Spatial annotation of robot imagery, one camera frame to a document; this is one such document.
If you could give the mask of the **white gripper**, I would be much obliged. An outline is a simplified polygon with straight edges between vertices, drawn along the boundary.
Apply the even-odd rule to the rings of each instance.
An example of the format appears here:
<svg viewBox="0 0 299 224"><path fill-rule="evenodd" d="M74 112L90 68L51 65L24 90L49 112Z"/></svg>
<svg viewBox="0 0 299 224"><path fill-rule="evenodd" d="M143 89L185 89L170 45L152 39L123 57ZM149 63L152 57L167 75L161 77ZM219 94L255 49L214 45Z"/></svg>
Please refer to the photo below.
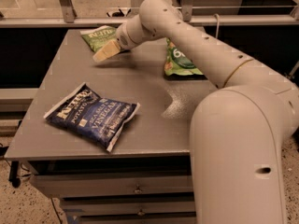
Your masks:
<svg viewBox="0 0 299 224"><path fill-rule="evenodd" d="M136 15L117 28L116 37L117 40L108 41L93 55L96 63L117 55L121 52L121 47L126 50L133 49L144 42L154 40L156 34L148 30Z"/></svg>

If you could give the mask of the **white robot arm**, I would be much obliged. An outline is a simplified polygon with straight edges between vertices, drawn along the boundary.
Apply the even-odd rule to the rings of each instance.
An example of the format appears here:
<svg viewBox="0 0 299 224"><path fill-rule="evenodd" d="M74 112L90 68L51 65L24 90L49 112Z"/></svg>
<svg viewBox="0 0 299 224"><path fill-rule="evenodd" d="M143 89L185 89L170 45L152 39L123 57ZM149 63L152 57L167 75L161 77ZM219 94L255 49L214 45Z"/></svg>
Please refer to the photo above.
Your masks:
<svg viewBox="0 0 299 224"><path fill-rule="evenodd" d="M287 224L281 147L299 127L295 84L182 20L164 0L144 0L96 62L169 38L216 86L190 127L197 224Z"/></svg>

